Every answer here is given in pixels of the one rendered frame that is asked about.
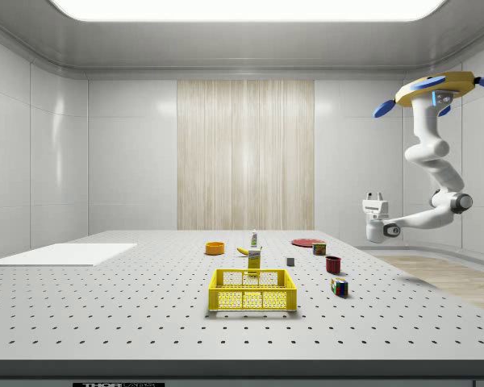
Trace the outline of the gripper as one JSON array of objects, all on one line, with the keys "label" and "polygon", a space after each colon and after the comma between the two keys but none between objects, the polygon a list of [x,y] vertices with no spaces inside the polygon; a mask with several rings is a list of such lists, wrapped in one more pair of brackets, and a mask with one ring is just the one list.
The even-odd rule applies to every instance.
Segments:
[{"label": "gripper", "polygon": [[389,202],[382,198],[380,192],[373,198],[371,192],[367,193],[367,198],[362,201],[362,209],[366,214],[366,220],[387,219],[389,218]]}]

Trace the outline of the drone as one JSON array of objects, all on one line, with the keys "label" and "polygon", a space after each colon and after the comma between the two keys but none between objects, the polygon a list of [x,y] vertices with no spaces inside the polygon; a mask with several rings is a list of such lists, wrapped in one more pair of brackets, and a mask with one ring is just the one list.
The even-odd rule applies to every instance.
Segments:
[{"label": "drone", "polygon": [[438,116],[447,114],[451,107],[450,103],[454,98],[462,97],[471,91],[475,85],[484,87],[484,77],[475,77],[470,71],[445,72],[430,77],[422,77],[403,86],[395,95],[393,100],[383,102],[373,113],[378,118],[389,112],[396,103],[403,107],[411,107],[411,100],[414,96],[429,92],[432,98],[432,105],[439,106],[441,103],[447,106],[442,109]]}]

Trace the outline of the yellow basket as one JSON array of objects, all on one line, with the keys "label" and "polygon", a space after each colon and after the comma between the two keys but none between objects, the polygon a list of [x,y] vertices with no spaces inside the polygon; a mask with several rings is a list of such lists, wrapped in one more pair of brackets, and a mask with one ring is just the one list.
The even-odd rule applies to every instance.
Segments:
[{"label": "yellow basket", "polygon": [[296,310],[297,287],[285,269],[217,268],[209,310]]}]

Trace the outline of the white board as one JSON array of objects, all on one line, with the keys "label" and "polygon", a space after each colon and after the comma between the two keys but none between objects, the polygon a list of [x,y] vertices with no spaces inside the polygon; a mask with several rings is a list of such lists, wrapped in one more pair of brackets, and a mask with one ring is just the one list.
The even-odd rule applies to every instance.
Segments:
[{"label": "white board", "polygon": [[56,243],[0,259],[3,266],[95,266],[136,243]]}]

